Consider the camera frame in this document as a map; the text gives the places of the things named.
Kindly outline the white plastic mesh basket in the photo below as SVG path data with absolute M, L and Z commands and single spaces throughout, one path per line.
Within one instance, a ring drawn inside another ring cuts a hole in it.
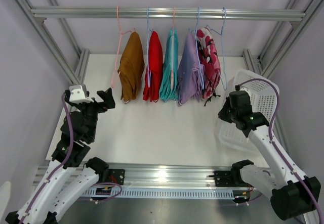
M 244 85 L 251 91 L 250 101 L 252 114 L 245 117 L 245 124 L 228 123 L 220 119 L 218 138 L 220 143 L 240 151 L 255 152 L 256 147 L 248 139 L 248 134 L 259 126 L 273 125 L 278 108 L 278 86 L 252 71 L 240 69 L 232 80 L 232 85 L 226 91 L 236 91 L 235 85 Z

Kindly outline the brown trousers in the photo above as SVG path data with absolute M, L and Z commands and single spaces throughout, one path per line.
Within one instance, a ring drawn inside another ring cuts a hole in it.
M 137 32 L 131 33 L 120 59 L 118 68 L 121 82 L 120 99 L 126 104 L 138 96 L 142 74 L 144 72 L 144 55 L 140 36 Z

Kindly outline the red trousers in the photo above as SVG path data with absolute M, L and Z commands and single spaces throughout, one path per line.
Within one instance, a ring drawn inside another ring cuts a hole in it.
M 145 87 L 143 100 L 157 102 L 159 89 L 163 78 L 163 49 L 156 31 L 153 31 L 148 46 L 148 66 L 150 72 L 150 85 L 148 85 L 148 71 L 145 70 Z

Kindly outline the pink wire hanger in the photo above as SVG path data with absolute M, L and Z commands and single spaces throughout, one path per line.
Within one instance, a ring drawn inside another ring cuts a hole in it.
M 113 71 L 112 78 L 111 78 L 111 87 L 112 88 L 115 87 L 115 79 L 116 79 L 116 73 L 117 73 L 117 62 L 118 62 L 122 37 L 123 37 L 123 35 L 125 35 L 127 33 L 132 33 L 132 32 L 136 31 L 136 28 L 132 28 L 130 30 L 123 30 L 122 29 L 122 25 L 121 25 L 120 18 L 119 18 L 119 10 L 120 10 L 120 6 L 117 6 L 117 8 L 116 8 L 116 18 L 117 18 L 118 29 L 119 29 L 119 40 L 118 40 L 117 53 L 116 53 L 116 58 L 115 58 L 115 63 L 114 63 L 114 71 Z

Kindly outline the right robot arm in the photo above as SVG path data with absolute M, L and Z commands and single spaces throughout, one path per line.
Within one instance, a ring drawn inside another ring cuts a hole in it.
M 261 112 L 253 112 L 250 96 L 246 91 L 230 92 L 218 117 L 235 124 L 262 154 L 274 176 L 249 162 L 233 170 L 233 184 L 244 183 L 256 187 L 271 203 L 276 215 L 282 219 L 320 211 L 318 198 L 321 185 L 316 177 L 308 177 L 289 157 L 274 137 L 270 124 Z

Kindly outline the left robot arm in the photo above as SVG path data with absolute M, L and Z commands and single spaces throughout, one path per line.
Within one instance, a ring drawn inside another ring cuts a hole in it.
M 109 165 L 94 157 L 75 180 L 64 186 L 95 141 L 98 115 L 115 108 L 111 88 L 97 91 L 97 95 L 100 102 L 90 97 L 83 84 L 72 85 L 62 94 L 66 116 L 60 129 L 61 139 L 32 196 L 21 209 L 6 216 L 7 223 L 58 223 L 88 188 L 108 181 Z

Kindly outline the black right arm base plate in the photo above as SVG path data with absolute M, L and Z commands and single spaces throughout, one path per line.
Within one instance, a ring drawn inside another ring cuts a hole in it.
M 240 175 L 231 170 L 216 170 L 209 177 L 214 179 L 217 187 L 246 187 L 247 184 L 242 181 Z

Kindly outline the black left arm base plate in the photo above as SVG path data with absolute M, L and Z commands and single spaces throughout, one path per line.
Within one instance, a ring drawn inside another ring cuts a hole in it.
M 108 171 L 108 177 L 106 178 L 106 180 L 108 182 L 117 183 L 122 186 L 125 180 L 125 173 L 126 171 L 124 169 L 110 169 Z

